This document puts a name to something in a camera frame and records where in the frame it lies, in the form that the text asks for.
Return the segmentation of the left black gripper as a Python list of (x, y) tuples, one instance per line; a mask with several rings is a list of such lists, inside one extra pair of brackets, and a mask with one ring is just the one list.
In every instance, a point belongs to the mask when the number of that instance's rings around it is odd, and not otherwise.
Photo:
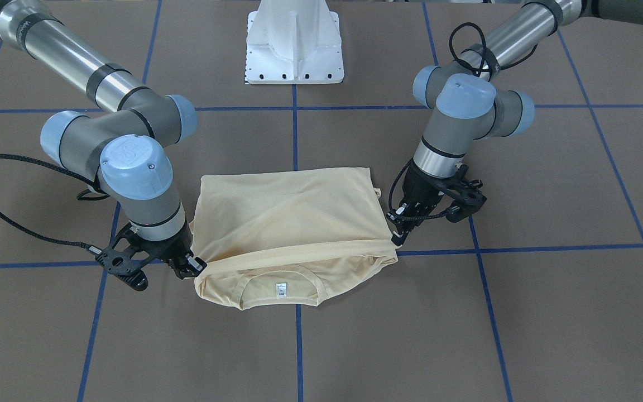
[(444, 217), (459, 222), (479, 211), (487, 201), (482, 181), (466, 179), (464, 163), (448, 178), (427, 175), (408, 162), (396, 176), (388, 194), (386, 219), (395, 230), (393, 244), (403, 246), (408, 235), (424, 221)]

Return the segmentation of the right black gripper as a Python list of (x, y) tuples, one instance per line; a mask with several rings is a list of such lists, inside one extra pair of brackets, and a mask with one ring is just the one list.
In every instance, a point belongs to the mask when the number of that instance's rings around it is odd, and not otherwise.
[(187, 226), (165, 240), (147, 240), (137, 234), (132, 223), (127, 223), (102, 250), (95, 250), (96, 262), (104, 271), (135, 291), (148, 287), (143, 268), (161, 261), (181, 280), (199, 277), (207, 267), (200, 257), (193, 255), (193, 235)]

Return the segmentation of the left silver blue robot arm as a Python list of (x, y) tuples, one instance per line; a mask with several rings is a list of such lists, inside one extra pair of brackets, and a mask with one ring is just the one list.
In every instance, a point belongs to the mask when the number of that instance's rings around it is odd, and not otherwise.
[(431, 110), (416, 151), (401, 168), (402, 198), (386, 218), (395, 226), (391, 242), (401, 246), (424, 221), (459, 222), (479, 211), (486, 196), (482, 181), (467, 178), (463, 162), (475, 140), (510, 137), (533, 123), (528, 94), (497, 90), (492, 79), (533, 55), (541, 41), (581, 17), (643, 25), (643, 1), (526, 1), (515, 15), (462, 51), (449, 44), (452, 62), (427, 66), (416, 75), (413, 95)]

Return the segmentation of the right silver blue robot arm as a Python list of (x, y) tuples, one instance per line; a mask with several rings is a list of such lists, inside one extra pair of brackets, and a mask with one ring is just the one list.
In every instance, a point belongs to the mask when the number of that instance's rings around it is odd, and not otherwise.
[(61, 111), (39, 137), (51, 162), (20, 160), (72, 176), (87, 185), (87, 200), (113, 198), (128, 223), (107, 247), (45, 237), (0, 211), (0, 219), (46, 242), (87, 250), (108, 274), (144, 291), (143, 268), (166, 263), (181, 279), (198, 277), (206, 263), (191, 249), (193, 236), (172, 164), (164, 148), (196, 132), (196, 109), (181, 95), (159, 95), (69, 30), (43, 1), (0, 1), (0, 42), (55, 71), (104, 111), (92, 118)]

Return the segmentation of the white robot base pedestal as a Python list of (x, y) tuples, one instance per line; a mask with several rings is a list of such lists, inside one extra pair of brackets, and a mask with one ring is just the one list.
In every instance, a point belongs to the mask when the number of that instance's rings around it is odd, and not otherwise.
[(344, 81), (339, 15), (325, 1), (262, 1), (247, 16), (246, 84)]

